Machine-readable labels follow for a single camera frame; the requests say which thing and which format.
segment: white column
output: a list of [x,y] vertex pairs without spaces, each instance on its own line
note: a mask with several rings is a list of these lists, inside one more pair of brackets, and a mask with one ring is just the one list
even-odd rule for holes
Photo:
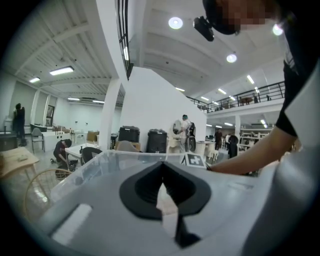
[[46,97],[45,109],[44,109],[44,113],[43,113],[43,121],[42,121],[43,126],[46,126],[47,112],[48,112],[48,105],[50,102],[50,98],[51,98],[51,95],[48,94],[48,96]]
[[240,141],[240,129],[241,129],[240,115],[236,115],[235,116],[235,132],[234,132],[234,135],[237,136],[239,141]]
[[38,90],[35,92],[34,98],[33,98],[31,115],[30,115],[30,124],[32,124],[32,125],[35,124],[36,108],[37,108],[37,105],[38,105],[39,94],[40,94],[40,89],[38,89]]
[[102,151],[106,151],[110,148],[112,122],[120,86],[120,79],[112,79],[105,95],[99,134],[99,145]]

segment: black cap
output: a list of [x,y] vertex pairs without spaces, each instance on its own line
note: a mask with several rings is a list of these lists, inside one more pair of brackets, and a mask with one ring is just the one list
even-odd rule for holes
[[224,35],[232,35],[239,31],[234,25],[229,25],[226,19],[223,19],[222,7],[217,6],[216,0],[202,0],[206,18],[210,25],[218,32]]

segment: person in white clothes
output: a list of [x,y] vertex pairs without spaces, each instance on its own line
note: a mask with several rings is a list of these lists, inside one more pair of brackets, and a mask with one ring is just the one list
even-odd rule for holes
[[180,130],[180,153],[185,153],[186,149],[188,150],[188,147],[186,147],[187,138],[188,138],[188,128],[191,125],[191,122],[188,120],[188,116],[184,114],[182,116],[182,123],[181,123],[181,130]]

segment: recessed light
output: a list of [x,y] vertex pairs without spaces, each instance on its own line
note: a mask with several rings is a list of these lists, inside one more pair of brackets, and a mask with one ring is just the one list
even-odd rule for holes
[[230,54],[226,57],[226,61],[229,63],[234,63],[237,60],[237,56],[235,54]]
[[181,91],[181,92],[184,92],[185,90],[184,89],[180,89],[178,87],[176,87],[177,90]]
[[69,73],[69,72],[73,72],[73,71],[74,71],[74,68],[72,66],[66,66],[66,67],[62,67],[62,68],[58,68],[58,69],[52,70],[50,72],[50,74],[53,75],[53,76],[56,76],[56,75]]
[[282,28],[279,27],[279,25],[274,24],[273,28],[272,28],[272,32],[276,35],[276,36],[280,36],[282,35],[282,33],[284,32]]
[[249,74],[246,76],[246,78],[249,79],[249,81],[250,81],[251,84],[254,84],[254,83],[255,83],[255,81],[252,79],[252,77],[251,77]]
[[171,19],[169,19],[169,26],[170,28],[174,29],[174,30],[178,30],[183,26],[183,21],[182,19],[178,18],[178,17],[172,17]]
[[218,89],[218,91],[220,92],[220,93],[223,93],[223,94],[227,94],[224,90],[222,90],[222,89]]
[[34,79],[31,79],[29,82],[30,83],[35,83],[35,82],[38,82],[40,81],[40,78],[39,77],[35,77]]

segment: table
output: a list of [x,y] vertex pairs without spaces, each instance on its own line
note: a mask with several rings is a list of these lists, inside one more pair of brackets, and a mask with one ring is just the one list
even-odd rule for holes
[[66,164],[67,164],[68,170],[69,170],[68,155],[71,155],[74,158],[79,159],[81,162],[81,165],[83,164],[82,163],[82,153],[80,153],[81,147],[82,147],[82,149],[87,148],[87,147],[96,148],[96,149],[100,148],[99,145],[94,145],[94,144],[89,144],[89,143],[85,143],[85,144],[81,144],[81,145],[77,145],[77,146],[72,146],[72,147],[67,147],[65,149],[65,157],[66,157]]
[[45,131],[42,134],[45,151],[54,150],[59,141],[70,139],[70,133],[64,133],[63,131]]
[[[26,169],[31,168],[33,174],[36,175],[35,163],[39,162],[39,159],[30,153],[25,147],[18,147],[12,150],[1,152],[3,155],[3,168],[0,171],[0,178],[8,178],[13,174],[25,171],[27,178],[30,181],[29,175]],[[18,159],[26,155],[27,159],[23,161],[18,161]]]

